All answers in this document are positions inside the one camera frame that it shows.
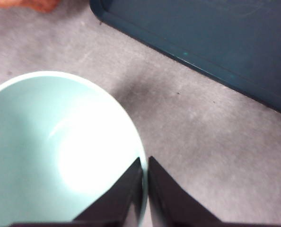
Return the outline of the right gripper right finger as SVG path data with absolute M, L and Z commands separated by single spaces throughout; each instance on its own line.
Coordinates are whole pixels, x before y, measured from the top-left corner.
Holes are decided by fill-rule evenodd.
M 223 223 L 149 157 L 149 201 L 155 227 L 216 227 Z

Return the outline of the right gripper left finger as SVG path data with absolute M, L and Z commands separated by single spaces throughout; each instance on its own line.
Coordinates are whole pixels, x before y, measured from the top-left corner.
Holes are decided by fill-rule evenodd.
M 137 158 L 115 184 L 72 221 L 75 227 L 137 227 L 141 219 L 143 170 Z

